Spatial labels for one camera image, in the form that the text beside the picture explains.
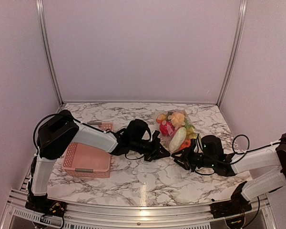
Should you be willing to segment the clear zip top bag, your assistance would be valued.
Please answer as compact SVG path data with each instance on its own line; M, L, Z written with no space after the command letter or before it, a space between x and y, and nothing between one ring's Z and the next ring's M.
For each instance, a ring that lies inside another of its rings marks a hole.
M159 111L155 121L170 153L189 147L192 139L201 138L185 110Z

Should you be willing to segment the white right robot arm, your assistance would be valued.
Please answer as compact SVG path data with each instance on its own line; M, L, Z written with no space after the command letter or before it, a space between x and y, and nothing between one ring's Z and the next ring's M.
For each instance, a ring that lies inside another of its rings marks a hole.
M189 146L172 153L172 158L191 172L210 168L222 177L247 171L253 175L235 188L229 200L211 204L215 219L250 211L252 199L286 186L286 133L266 146L230 154L224 153L220 138L206 135L201 140L191 140Z

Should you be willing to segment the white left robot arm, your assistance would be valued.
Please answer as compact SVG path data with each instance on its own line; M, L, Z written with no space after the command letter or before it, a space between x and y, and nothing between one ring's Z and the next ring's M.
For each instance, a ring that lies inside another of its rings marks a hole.
M134 151L151 162L171 155L162 146L159 133L151 132L148 124L140 119L132 120L126 128L113 132L83 123L74 118L69 110L44 117L33 132L37 154L31 164L25 207L44 214L64 213L66 203L49 199L47 185L53 165L70 143L92 146L114 156L125 156Z

